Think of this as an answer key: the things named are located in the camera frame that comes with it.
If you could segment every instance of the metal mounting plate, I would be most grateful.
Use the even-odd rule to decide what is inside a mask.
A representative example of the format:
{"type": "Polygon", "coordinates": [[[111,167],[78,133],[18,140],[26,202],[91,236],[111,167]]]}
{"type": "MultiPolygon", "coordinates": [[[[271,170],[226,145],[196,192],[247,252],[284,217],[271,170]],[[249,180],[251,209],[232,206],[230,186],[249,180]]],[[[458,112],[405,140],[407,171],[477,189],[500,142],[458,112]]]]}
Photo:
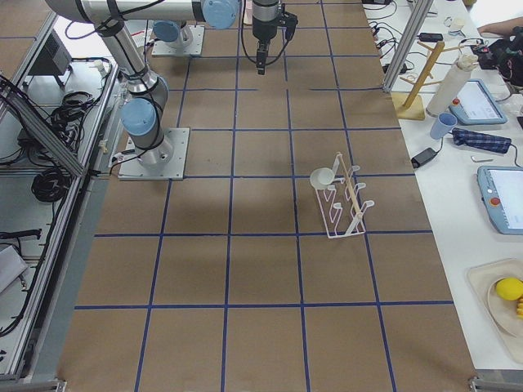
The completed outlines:
{"type": "MultiPolygon", "coordinates": [[[[120,180],[183,180],[190,129],[166,128],[164,131],[165,137],[174,146],[171,160],[165,164],[153,166],[144,166],[137,159],[122,163],[118,174],[120,180]]],[[[134,149],[131,138],[127,140],[126,149],[134,149]]]]}
{"type": "Polygon", "coordinates": [[[154,43],[153,56],[154,57],[187,57],[187,56],[201,56],[203,46],[203,33],[205,28],[203,26],[189,26],[193,34],[193,42],[186,47],[175,48],[170,47],[164,41],[157,41],[154,43]]]}

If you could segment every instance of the white cup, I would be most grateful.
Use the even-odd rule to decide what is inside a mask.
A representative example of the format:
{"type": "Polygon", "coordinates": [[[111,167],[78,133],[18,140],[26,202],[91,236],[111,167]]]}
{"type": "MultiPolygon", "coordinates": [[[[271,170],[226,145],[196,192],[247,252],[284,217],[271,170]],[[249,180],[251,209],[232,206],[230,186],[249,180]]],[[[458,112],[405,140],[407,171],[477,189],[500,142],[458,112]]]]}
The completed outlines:
{"type": "Polygon", "coordinates": [[[467,22],[462,18],[453,18],[449,27],[449,35],[458,35],[467,22]]]}
{"type": "Polygon", "coordinates": [[[314,170],[309,177],[311,185],[316,190],[327,189],[334,181],[335,174],[330,167],[321,167],[314,170]]]}

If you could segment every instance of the lemon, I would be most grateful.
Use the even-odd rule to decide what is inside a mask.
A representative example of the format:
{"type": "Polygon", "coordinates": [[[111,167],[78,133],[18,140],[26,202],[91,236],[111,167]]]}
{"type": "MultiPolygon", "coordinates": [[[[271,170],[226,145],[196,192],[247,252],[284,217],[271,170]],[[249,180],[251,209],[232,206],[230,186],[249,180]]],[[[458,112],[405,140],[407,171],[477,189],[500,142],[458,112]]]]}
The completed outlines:
{"type": "Polygon", "coordinates": [[[501,279],[496,283],[496,292],[504,300],[517,300],[523,296],[523,282],[518,278],[501,279]]]}

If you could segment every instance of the black bag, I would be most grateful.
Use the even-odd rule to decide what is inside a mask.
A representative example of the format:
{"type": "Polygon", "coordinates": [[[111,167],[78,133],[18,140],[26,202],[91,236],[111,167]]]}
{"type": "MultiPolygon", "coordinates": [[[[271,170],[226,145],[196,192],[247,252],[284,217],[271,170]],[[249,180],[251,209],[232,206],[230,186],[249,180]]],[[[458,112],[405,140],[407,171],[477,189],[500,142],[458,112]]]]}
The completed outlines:
{"type": "Polygon", "coordinates": [[[499,39],[489,46],[503,78],[514,86],[523,87],[523,28],[514,28],[512,41],[499,39]]]}

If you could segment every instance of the plaid cloth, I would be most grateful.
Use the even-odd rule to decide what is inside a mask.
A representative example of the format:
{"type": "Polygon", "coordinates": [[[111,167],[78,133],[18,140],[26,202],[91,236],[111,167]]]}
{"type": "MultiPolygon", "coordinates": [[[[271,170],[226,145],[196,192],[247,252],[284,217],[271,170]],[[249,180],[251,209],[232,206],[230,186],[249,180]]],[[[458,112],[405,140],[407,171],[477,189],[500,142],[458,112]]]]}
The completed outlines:
{"type": "Polygon", "coordinates": [[[512,139],[507,137],[492,136],[461,128],[454,128],[452,136],[456,145],[468,145],[476,149],[486,149],[487,151],[501,154],[505,154],[512,143],[512,139]]]}

